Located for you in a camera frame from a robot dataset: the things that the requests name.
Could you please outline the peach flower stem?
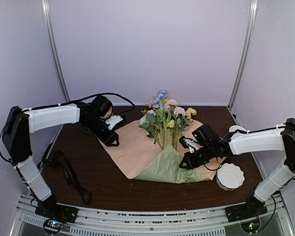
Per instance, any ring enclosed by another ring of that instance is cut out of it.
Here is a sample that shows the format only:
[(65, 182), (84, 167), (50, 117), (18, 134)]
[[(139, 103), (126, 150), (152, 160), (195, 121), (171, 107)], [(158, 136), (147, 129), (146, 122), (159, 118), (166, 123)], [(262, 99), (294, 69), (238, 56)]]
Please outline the peach flower stem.
[(139, 120), (139, 127), (144, 129), (149, 138), (158, 138), (160, 133), (159, 119), (156, 110), (159, 108), (158, 104), (153, 104), (153, 101), (148, 102), (148, 109), (142, 111), (143, 116)]

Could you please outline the pink rose flower stem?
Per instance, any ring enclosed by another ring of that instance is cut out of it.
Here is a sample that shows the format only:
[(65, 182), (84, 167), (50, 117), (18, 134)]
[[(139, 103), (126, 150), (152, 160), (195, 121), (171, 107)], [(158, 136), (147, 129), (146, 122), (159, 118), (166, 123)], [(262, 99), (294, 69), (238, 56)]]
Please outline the pink rose flower stem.
[(169, 129), (171, 145), (177, 149), (178, 140), (186, 127), (186, 111), (180, 107), (176, 100), (169, 99), (165, 102), (166, 128)]

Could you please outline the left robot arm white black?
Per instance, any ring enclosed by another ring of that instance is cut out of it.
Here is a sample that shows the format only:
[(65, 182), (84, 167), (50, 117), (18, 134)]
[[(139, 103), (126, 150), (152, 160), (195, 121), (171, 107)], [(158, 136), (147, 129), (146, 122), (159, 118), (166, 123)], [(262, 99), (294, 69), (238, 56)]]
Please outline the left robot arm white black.
[(9, 154), (5, 161), (13, 166), (35, 197), (42, 202), (41, 209), (50, 218), (57, 218), (61, 208), (53, 202), (54, 195), (34, 163), (30, 135), (54, 126), (79, 123), (105, 146), (117, 147), (119, 136), (116, 129), (126, 123), (126, 116), (123, 112), (114, 114), (108, 95), (108, 92), (90, 95), (92, 101), (89, 103), (85, 97), (34, 108), (14, 106), (9, 111), (0, 132), (0, 144), (5, 146)]

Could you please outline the pale yellow flower stem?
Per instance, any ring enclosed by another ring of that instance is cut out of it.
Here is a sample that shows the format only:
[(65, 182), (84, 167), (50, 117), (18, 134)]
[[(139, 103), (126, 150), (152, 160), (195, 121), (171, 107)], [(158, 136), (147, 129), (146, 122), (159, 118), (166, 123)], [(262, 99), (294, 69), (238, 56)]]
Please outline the pale yellow flower stem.
[(185, 120), (186, 122), (192, 122), (192, 117), (195, 116), (197, 114), (197, 111), (193, 108), (188, 108), (185, 111)]

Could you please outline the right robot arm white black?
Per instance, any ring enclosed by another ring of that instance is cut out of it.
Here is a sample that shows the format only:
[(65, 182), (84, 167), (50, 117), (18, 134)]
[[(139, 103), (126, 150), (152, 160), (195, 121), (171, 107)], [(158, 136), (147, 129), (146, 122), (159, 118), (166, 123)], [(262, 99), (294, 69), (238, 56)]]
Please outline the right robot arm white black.
[(222, 138), (210, 125), (204, 124), (195, 129), (192, 135), (193, 139), (184, 136), (179, 139), (181, 145), (189, 149), (179, 164), (182, 169), (195, 169), (218, 157), (268, 150), (285, 152), (286, 158), (283, 162), (257, 185), (253, 196), (242, 206), (242, 213), (247, 217), (254, 216), (272, 194), (295, 178), (294, 118), (289, 118), (284, 124), (275, 127), (254, 131), (233, 125)]

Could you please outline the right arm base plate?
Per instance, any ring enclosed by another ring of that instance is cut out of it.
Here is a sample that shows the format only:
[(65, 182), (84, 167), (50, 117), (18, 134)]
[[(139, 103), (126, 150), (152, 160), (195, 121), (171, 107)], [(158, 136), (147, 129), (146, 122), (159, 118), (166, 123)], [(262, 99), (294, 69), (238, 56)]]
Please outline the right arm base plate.
[(226, 207), (225, 212), (228, 222), (231, 223), (258, 217), (259, 215), (266, 214), (268, 210), (264, 205), (257, 206), (254, 204), (244, 203)]

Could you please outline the blue flower stem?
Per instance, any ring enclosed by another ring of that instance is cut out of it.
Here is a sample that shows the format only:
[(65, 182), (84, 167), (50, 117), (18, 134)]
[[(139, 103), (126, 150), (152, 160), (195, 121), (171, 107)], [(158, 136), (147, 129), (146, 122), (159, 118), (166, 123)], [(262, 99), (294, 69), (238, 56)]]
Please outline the blue flower stem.
[(152, 108), (155, 112), (154, 124), (151, 127), (152, 134), (156, 143), (161, 149), (165, 147), (165, 140), (167, 138), (167, 128), (171, 120), (171, 115), (167, 111), (166, 103), (168, 98), (168, 91), (162, 89), (158, 92), (156, 98), (152, 101)]

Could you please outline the wrapping paper sheet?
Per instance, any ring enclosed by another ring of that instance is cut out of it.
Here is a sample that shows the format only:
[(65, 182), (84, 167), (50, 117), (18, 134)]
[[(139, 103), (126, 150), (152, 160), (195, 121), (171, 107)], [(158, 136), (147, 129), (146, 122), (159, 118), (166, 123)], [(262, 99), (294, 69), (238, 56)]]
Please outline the wrapping paper sheet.
[(205, 166), (192, 170), (179, 167), (186, 150), (178, 144), (174, 149), (168, 144), (161, 149), (154, 139), (147, 137), (147, 132), (139, 128), (135, 120), (116, 131), (119, 146), (107, 147), (105, 151), (128, 179), (146, 180), (164, 183), (191, 183), (213, 180), (219, 167), (216, 159)]

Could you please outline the white pink flower stem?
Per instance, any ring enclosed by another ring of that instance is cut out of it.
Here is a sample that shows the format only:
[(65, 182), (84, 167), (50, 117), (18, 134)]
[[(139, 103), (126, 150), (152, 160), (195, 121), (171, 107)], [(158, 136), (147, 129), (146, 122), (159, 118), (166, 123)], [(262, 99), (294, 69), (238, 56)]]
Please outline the white pink flower stem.
[(154, 139), (161, 149), (165, 148), (167, 136), (167, 113), (162, 109), (144, 110), (144, 116), (139, 121), (139, 128), (147, 132), (147, 137)]

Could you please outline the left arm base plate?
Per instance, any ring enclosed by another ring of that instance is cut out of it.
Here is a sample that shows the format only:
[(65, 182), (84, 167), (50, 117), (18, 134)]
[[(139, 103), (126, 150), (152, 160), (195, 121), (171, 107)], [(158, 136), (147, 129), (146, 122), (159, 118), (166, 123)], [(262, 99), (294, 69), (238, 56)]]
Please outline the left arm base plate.
[(43, 202), (38, 203), (35, 214), (55, 219), (62, 223), (75, 223), (78, 209), (71, 206)]

